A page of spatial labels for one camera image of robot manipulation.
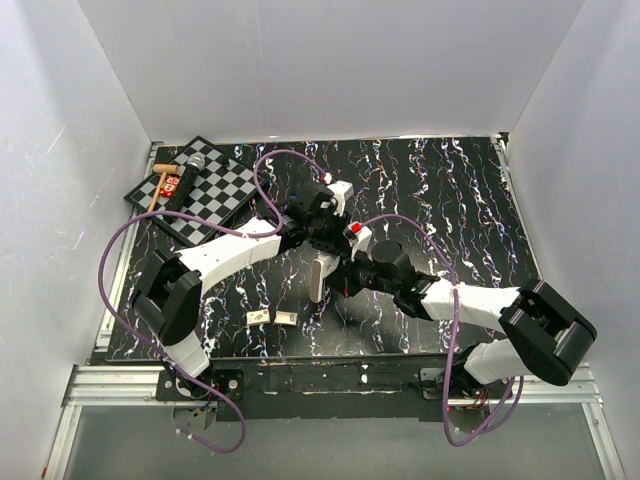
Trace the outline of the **white stapler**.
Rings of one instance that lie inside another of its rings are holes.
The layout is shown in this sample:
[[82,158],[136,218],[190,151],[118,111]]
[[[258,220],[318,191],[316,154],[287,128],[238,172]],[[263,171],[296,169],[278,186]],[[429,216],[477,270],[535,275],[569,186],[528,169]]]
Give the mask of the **white stapler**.
[[319,303],[323,299],[325,280],[337,269],[339,263],[338,256],[324,252],[320,252],[312,261],[309,298],[313,303]]

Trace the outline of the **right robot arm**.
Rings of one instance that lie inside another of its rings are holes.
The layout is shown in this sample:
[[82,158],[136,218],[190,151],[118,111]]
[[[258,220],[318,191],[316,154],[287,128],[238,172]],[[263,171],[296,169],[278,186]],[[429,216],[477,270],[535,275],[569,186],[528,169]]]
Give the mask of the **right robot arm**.
[[457,318],[503,334],[465,349],[454,357],[451,373],[436,378],[439,390],[456,396],[475,397],[489,384],[523,375],[565,386],[597,338],[596,328],[544,281],[509,288],[453,285],[416,270],[393,241],[349,255],[325,281],[343,297],[363,289],[387,293],[413,318]]

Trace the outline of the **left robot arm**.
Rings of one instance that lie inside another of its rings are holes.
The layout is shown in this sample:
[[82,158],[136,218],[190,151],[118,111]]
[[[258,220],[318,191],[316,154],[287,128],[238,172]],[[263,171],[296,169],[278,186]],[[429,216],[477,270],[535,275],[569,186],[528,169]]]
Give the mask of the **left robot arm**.
[[157,337],[166,366],[174,362],[178,387],[193,400],[205,398],[213,386],[210,365],[195,332],[204,293],[240,270],[309,242],[318,250],[313,260],[309,297],[322,300],[325,278],[335,271],[351,247],[343,235],[350,221],[346,203],[353,185],[308,182],[293,194],[284,209],[282,230],[255,216],[239,228],[238,236],[223,234],[200,246],[176,253],[158,249],[149,258],[132,306]]

